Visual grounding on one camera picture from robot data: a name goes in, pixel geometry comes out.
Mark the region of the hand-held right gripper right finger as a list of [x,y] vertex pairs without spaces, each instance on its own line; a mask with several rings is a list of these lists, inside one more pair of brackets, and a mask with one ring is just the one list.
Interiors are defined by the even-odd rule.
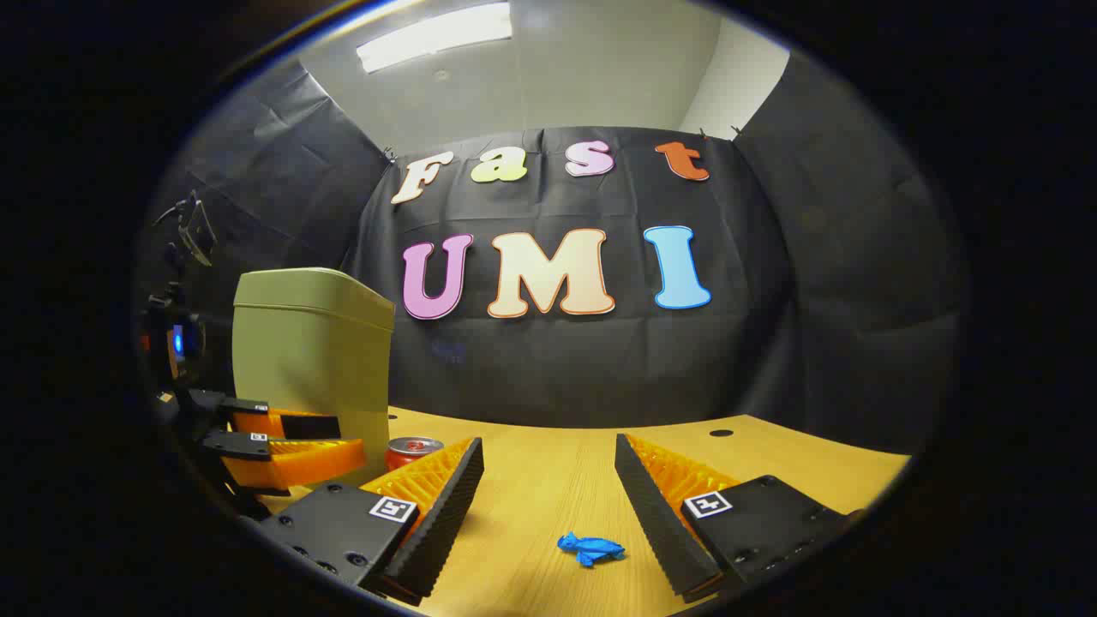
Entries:
[[631,434],[617,434],[614,468],[674,593],[704,601],[798,565],[851,524],[771,474],[736,481]]

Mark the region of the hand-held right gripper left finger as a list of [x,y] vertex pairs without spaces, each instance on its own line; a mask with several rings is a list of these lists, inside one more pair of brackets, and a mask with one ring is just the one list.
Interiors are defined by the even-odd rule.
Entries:
[[361,487],[314,489],[257,531],[325,577],[418,605],[434,593],[483,469],[482,438],[464,439]]

